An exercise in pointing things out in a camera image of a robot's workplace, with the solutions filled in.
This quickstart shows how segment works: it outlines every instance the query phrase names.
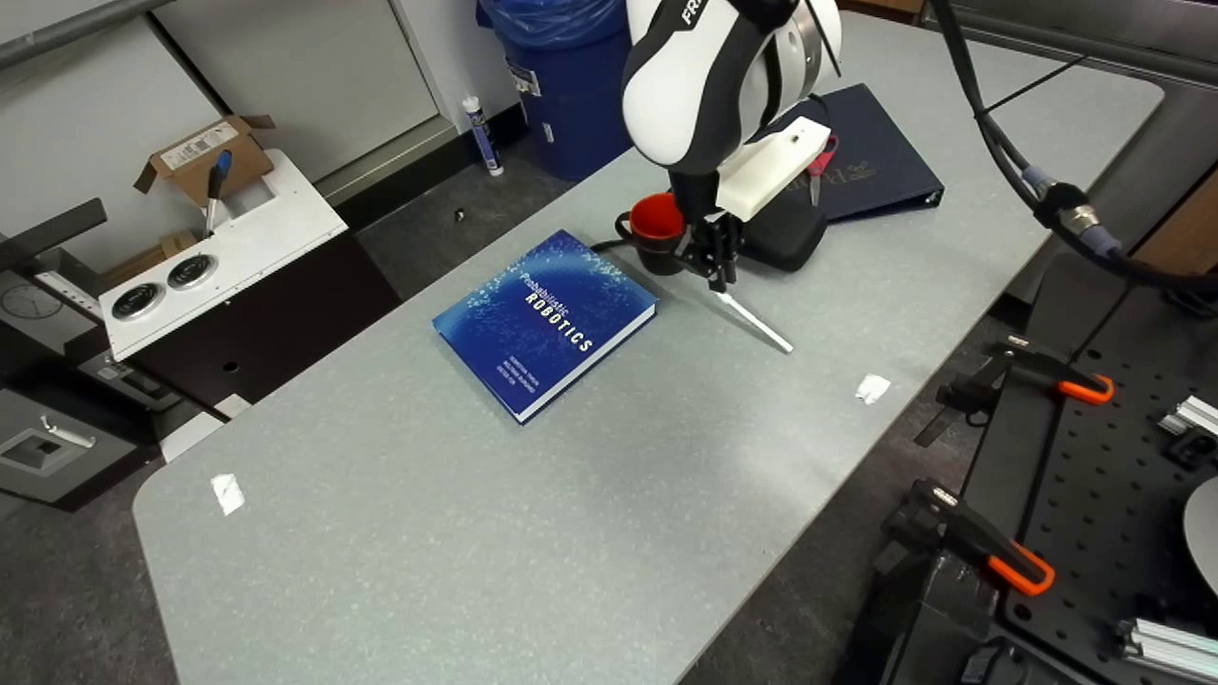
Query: black cable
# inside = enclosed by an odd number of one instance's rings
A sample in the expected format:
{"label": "black cable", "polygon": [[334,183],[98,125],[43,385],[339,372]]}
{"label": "black cable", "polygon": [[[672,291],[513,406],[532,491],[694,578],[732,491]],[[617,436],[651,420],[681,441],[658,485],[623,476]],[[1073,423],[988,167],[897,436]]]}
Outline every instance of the black cable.
{"label": "black cable", "polygon": [[1006,183],[1021,196],[1021,204],[1040,217],[1040,225],[1045,225],[1064,249],[1080,250],[1100,271],[1125,278],[1132,287],[1218,297],[1218,276],[1167,276],[1167,271],[1158,271],[1148,262],[1125,261],[1118,250],[1118,243],[1100,225],[1091,230],[1091,231],[1100,231],[1097,235],[1100,249],[1064,230],[1062,212],[1087,209],[1087,200],[1070,183],[1037,188],[1033,163],[1006,138],[1006,131],[988,120],[992,106],[982,105],[979,74],[973,74],[973,61],[972,61],[972,49],[963,42],[963,27],[957,21],[952,0],[929,0],[929,4],[932,4],[936,21],[940,21],[940,34],[945,34],[958,93],[973,111],[973,122],[979,122],[986,154],[997,163],[997,172],[1006,174]]}

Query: blue book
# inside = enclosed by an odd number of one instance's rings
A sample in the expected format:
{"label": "blue book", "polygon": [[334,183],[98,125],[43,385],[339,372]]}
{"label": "blue book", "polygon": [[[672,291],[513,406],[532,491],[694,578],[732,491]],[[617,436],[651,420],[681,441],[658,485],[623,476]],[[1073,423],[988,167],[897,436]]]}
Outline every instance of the blue book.
{"label": "blue book", "polygon": [[433,315],[433,330],[519,423],[528,423],[651,315],[647,291],[570,231],[554,231]]}

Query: book cover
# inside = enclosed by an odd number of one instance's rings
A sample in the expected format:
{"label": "book cover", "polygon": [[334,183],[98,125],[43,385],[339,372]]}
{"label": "book cover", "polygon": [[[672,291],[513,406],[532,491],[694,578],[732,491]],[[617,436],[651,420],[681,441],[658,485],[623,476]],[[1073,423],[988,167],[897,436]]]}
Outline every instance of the book cover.
{"label": "book cover", "polygon": [[804,115],[836,138],[835,163],[821,172],[825,225],[940,207],[945,183],[886,120],[873,88],[828,93],[821,105],[806,105]]}
{"label": "book cover", "polygon": [[647,291],[570,231],[554,231],[433,315],[433,330],[519,423],[528,423],[651,315]]}

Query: gray table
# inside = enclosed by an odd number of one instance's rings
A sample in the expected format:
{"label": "gray table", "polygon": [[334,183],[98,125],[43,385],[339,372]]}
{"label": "gray table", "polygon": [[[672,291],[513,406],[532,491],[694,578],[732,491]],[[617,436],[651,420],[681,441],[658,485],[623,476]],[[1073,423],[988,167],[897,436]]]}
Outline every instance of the gray table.
{"label": "gray table", "polygon": [[[793,278],[743,276],[794,353],[699,282],[620,261],[658,319],[528,427],[453,362],[433,313],[552,230],[600,239],[662,188],[620,155],[145,485],[133,511],[183,682],[681,678],[1042,243],[936,34],[845,16],[845,68],[948,200],[835,230]],[[992,98],[1050,61],[979,49],[979,68]],[[1097,181],[1158,98],[1077,68],[1000,120],[1037,160]],[[855,400],[865,376],[891,391]],[[222,474],[244,488],[230,519]]]}

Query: trash can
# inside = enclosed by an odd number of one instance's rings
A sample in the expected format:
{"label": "trash can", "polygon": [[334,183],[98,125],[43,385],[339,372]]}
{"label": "trash can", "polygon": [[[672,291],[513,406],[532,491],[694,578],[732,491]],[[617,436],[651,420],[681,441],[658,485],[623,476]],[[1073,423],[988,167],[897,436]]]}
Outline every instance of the trash can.
{"label": "trash can", "polygon": [[502,42],[540,167],[586,181],[629,149],[623,0],[478,0],[478,21]]}

